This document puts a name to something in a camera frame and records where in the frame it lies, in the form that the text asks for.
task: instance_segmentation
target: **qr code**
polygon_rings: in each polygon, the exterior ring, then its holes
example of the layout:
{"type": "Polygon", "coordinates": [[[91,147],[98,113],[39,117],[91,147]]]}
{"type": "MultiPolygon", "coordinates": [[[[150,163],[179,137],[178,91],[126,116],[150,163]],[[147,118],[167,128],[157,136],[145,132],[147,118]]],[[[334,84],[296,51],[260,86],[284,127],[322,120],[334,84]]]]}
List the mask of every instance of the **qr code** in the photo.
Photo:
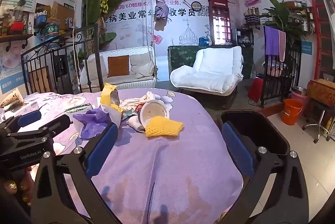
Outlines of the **qr code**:
{"type": "Polygon", "coordinates": [[[198,12],[198,16],[208,17],[208,6],[202,6],[201,10],[198,12]]]}

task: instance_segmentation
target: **purple tablecloth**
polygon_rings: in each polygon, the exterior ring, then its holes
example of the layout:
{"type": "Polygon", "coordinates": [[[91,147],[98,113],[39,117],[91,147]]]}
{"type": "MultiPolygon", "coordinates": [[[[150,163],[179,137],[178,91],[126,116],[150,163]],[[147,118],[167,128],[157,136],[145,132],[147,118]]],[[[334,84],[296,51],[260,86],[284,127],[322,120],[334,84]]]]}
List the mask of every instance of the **purple tablecloth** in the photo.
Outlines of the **purple tablecloth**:
{"type": "MultiPolygon", "coordinates": [[[[175,92],[174,97],[164,89],[124,89],[119,90],[119,96],[121,100],[142,97],[147,91],[172,105],[170,119],[183,122],[183,130],[178,137],[148,140],[123,121],[115,146],[92,181],[123,224],[213,223],[235,202],[243,182],[220,130],[200,103],[188,95],[175,92]]],[[[71,97],[82,96],[86,98],[85,104],[93,105],[97,105],[100,96],[100,93],[57,97],[50,94],[60,101],[64,97],[69,101],[71,97]]],[[[46,101],[41,99],[42,95],[37,96],[38,102],[46,101]]],[[[55,104],[58,101],[52,103],[49,96],[44,106],[47,112],[40,124],[64,111],[48,109],[55,104]]],[[[71,126],[54,138],[60,143],[62,154],[75,148],[75,132],[71,126]]],[[[71,178],[67,176],[66,179],[78,211],[87,214],[71,178]]]]}

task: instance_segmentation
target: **green floral cloth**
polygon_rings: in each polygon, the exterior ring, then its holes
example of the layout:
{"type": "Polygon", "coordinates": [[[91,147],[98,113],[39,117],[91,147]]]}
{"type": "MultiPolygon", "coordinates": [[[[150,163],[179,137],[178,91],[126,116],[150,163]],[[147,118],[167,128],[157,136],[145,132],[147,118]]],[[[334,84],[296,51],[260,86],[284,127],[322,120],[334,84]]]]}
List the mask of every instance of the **green floral cloth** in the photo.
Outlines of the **green floral cloth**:
{"type": "MultiPolygon", "coordinates": [[[[183,65],[193,66],[197,51],[207,47],[212,48],[231,48],[232,45],[214,45],[214,46],[169,46],[167,49],[167,58],[169,60],[169,75],[171,72],[183,65]]],[[[254,49],[252,47],[242,47],[243,55],[243,79],[249,79],[252,70],[254,49]]]]}

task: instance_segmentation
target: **rolling stool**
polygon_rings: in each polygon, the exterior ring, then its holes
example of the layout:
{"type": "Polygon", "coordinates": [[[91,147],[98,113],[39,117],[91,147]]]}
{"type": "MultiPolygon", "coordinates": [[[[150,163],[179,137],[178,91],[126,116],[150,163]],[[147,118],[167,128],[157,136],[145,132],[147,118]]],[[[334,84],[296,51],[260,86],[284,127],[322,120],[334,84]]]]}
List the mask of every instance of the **rolling stool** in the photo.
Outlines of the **rolling stool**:
{"type": "Polygon", "coordinates": [[[327,137],[326,137],[326,141],[328,142],[330,140],[330,136],[329,136],[329,131],[321,125],[321,122],[322,122],[322,119],[323,119],[323,116],[325,114],[325,112],[335,112],[335,108],[334,107],[329,107],[325,104],[322,104],[321,102],[319,101],[316,101],[314,99],[311,99],[312,100],[312,103],[316,104],[321,110],[322,110],[322,113],[321,113],[321,117],[319,119],[319,122],[317,124],[308,124],[308,125],[305,125],[302,127],[303,130],[306,129],[306,127],[309,127],[309,126],[317,126],[319,128],[319,134],[318,134],[318,137],[314,139],[314,143],[316,144],[320,138],[320,134],[321,134],[321,128],[323,130],[325,130],[327,132],[327,137]]]}

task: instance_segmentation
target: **human hand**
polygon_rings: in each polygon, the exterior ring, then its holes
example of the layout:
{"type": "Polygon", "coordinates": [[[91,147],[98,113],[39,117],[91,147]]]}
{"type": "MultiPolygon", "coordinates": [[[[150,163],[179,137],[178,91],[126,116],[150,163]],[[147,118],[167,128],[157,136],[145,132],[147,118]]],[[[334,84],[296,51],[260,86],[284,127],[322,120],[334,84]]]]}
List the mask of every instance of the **human hand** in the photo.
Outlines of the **human hand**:
{"type": "MultiPolygon", "coordinates": [[[[23,191],[22,199],[24,202],[28,204],[28,206],[31,206],[31,197],[32,197],[32,191],[34,188],[34,181],[32,180],[30,176],[31,167],[27,167],[24,172],[25,176],[23,177],[22,181],[20,182],[20,188],[23,191]]],[[[14,181],[5,181],[1,179],[1,183],[3,184],[4,188],[9,194],[16,194],[17,193],[17,185],[14,181]]]]}

